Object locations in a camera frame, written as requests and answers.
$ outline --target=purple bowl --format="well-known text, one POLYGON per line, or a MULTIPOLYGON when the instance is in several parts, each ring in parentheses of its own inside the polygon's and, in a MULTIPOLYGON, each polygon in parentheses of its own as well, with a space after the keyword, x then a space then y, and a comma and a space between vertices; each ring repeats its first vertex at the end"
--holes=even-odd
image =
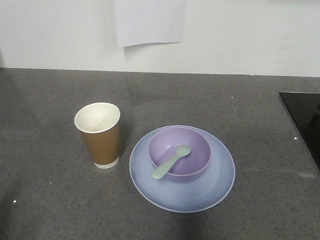
POLYGON ((210 146, 203 136, 185 127, 174 126, 157 132, 149 143, 149 156, 156 168, 176 155, 180 145, 187 145, 191 153, 181 157, 169 170, 173 176, 191 176, 208 166, 210 146))

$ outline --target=cup rim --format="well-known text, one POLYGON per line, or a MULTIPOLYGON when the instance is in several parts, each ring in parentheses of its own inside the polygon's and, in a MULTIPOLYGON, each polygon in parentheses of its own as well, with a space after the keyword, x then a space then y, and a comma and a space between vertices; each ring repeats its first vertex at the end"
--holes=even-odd
POLYGON ((119 122, 120 115, 121 115, 120 110, 119 110, 119 108, 118 108, 116 105, 114 105, 114 104, 112 104, 112 103, 110 103, 110 102, 94 102, 94 103, 91 103, 91 104, 88 104, 88 105, 82 107, 82 108, 75 114, 75 116, 74 116, 74 125, 75 125, 76 128, 77 128, 78 130, 80 130, 81 132, 84 132, 84 133, 87 133, 87 134, 99 134, 99 133, 103 133, 103 132, 105 132, 105 131, 107 131, 107 130, 112 129, 112 128, 119 122), (102 130, 99 130, 99 131, 86 131, 86 130, 81 129, 81 128, 79 127, 79 125, 77 124, 77 116, 79 116, 79 113, 80 113, 81 111, 83 111, 83 110, 86 109, 86 108, 91 107, 92 105, 109 105, 109 106, 114 107, 114 108, 117 110, 117 113, 118 113, 118 117, 117 117, 116 121, 114 121, 114 124, 111 125, 111 126, 109 126, 109 127, 107 127, 107 128, 104 128, 104 129, 102 129, 102 130))

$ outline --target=black stovetop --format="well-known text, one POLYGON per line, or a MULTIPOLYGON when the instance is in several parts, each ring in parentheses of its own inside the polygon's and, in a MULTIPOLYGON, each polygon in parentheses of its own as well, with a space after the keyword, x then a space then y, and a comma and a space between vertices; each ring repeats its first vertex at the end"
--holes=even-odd
POLYGON ((320 170, 320 93, 279 94, 320 170))

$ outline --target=bowl rim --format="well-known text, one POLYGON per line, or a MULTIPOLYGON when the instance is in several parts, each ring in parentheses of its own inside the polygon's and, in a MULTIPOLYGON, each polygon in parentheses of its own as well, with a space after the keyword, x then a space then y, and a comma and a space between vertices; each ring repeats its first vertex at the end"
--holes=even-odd
POLYGON ((188 176, 192 176, 192 175, 195 175, 195 174, 198 174, 200 173, 201 171, 203 171, 210 163, 211 161, 211 147, 210 147, 210 144, 208 143, 208 141, 204 138, 204 136, 202 136, 200 133, 194 131, 193 129, 191 128, 194 128, 193 126, 186 126, 186 125, 168 125, 168 126, 163 126, 163 127, 160 127, 160 131, 158 131, 157 133, 155 133, 155 135, 152 136, 152 138, 150 139, 149 143, 148 143, 148 156, 149 156, 149 160, 151 162, 151 164, 157 168, 158 165, 156 165, 156 163, 152 160, 151 156, 150 156, 150 143, 152 142, 152 140, 155 138, 155 136, 157 136, 159 133, 161 132, 164 132, 164 131, 167 131, 169 129, 172 129, 172 128, 177 128, 177 129, 187 129, 189 131, 192 131, 194 133, 196 133, 197 135, 199 135, 201 138, 204 139, 204 141, 206 142, 206 144, 208 145, 209 147, 209 158, 208 160, 206 161, 206 164, 199 170, 195 171, 195 172, 191 172, 191 173, 187 173, 187 174, 177 174, 177 173, 171 173, 171 172, 167 172, 166 174, 168 175, 171 175, 171 176, 176 176, 176 177, 188 177, 188 176))

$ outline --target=spoon handle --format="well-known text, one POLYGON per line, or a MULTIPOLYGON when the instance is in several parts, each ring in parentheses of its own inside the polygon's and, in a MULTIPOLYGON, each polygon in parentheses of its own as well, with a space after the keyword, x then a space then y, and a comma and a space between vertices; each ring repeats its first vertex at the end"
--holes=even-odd
POLYGON ((152 171, 151 176, 155 179, 161 179, 167 172, 175 165, 175 163, 179 160, 179 156, 175 155, 170 160, 158 166, 155 170, 152 171))

